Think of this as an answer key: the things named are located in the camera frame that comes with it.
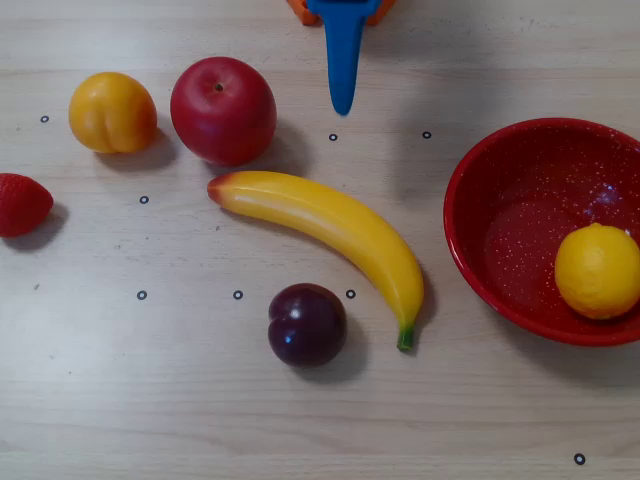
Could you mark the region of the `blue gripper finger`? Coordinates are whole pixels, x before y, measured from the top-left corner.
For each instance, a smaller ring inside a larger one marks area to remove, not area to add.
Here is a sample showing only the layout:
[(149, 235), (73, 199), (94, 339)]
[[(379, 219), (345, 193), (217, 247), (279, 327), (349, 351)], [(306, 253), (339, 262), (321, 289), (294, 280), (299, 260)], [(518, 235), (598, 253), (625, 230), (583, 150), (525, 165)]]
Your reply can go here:
[(331, 101), (334, 110), (346, 116), (354, 100), (364, 26), (381, 1), (310, 0), (307, 5), (323, 21)]

